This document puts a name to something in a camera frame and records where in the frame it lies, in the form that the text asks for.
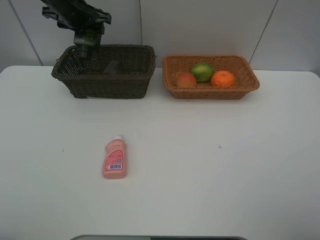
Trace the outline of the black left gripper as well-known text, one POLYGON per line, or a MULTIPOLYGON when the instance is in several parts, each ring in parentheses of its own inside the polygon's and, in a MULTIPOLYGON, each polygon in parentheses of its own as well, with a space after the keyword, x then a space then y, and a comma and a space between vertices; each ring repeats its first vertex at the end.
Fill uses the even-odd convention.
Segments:
POLYGON ((44 0, 43 3, 42 15, 55 20, 59 28, 74 31, 75 37, 85 37, 86 29, 93 29, 96 34, 103 35, 104 24, 112 23, 110 13, 84 0, 44 0))

